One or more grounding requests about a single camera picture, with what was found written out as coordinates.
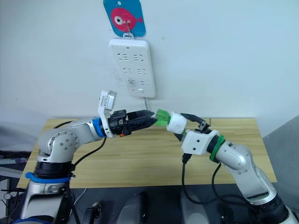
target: blue ring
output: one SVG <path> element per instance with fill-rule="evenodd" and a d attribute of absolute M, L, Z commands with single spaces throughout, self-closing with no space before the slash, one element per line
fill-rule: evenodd
<path fill-rule="evenodd" d="M 105 135 L 104 135 L 103 132 L 102 132 L 101 124 L 102 124 L 102 121 L 101 121 L 100 118 L 93 119 L 93 126 L 94 126 L 94 128 L 95 128 L 95 131 L 97 132 L 98 136 L 104 138 Z"/>
<path fill-rule="evenodd" d="M 59 179 L 40 179 L 40 178 L 35 177 L 33 175 L 33 173 L 31 173 L 31 172 L 26 173 L 25 177 L 27 179 L 32 180 L 35 183 L 65 183 L 65 182 L 70 181 L 70 179 L 71 179 L 70 177 L 59 178 Z"/>

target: white wall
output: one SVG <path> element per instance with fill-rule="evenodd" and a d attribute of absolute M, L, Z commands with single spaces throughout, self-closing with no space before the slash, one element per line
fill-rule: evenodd
<path fill-rule="evenodd" d="M 262 136 L 299 114 L 297 0 L 141 3 L 157 85 L 152 110 L 256 117 Z M 116 35 L 102 0 L 0 4 L 0 106 L 38 120 L 36 135 L 45 118 L 97 115 L 102 89 L 119 93 L 116 109 L 144 108 L 110 58 Z"/>

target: fish eye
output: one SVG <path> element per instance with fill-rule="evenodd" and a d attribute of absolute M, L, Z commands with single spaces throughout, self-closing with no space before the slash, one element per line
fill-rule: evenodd
<path fill-rule="evenodd" d="M 114 21 L 116 22 L 116 24 L 122 25 L 122 18 L 120 16 L 114 17 Z"/>

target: white power strip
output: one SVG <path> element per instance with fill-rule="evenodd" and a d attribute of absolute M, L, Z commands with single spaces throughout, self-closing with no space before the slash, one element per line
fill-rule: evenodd
<path fill-rule="evenodd" d="M 112 39 L 109 48 L 129 93 L 136 97 L 155 97 L 148 43 L 141 40 Z"/>

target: white cylindrical object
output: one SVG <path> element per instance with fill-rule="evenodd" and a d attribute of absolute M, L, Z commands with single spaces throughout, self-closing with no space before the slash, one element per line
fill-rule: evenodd
<path fill-rule="evenodd" d="M 171 112 L 170 122 L 168 126 L 166 126 L 166 129 L 169 132 L 173 132 L 175 134 L 181 134 L 184 131 L 186 123 L 187 123 L 187 119 L 184 118 L 181 114 Z"/>

